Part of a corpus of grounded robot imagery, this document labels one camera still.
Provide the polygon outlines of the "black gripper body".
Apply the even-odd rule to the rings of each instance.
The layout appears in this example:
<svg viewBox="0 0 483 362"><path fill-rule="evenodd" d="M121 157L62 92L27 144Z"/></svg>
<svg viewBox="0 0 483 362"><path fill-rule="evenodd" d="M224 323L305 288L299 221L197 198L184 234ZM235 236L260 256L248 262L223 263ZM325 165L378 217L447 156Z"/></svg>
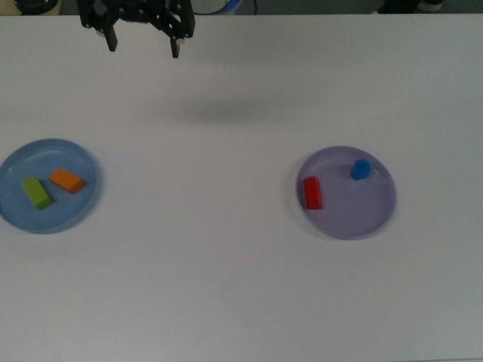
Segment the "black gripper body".
<svg viewBox="0 0 483 362"><path fill-rule="evenodd" d="M167 25L166 1L109 1L109 24L114 25L118 20Z"/></svg>

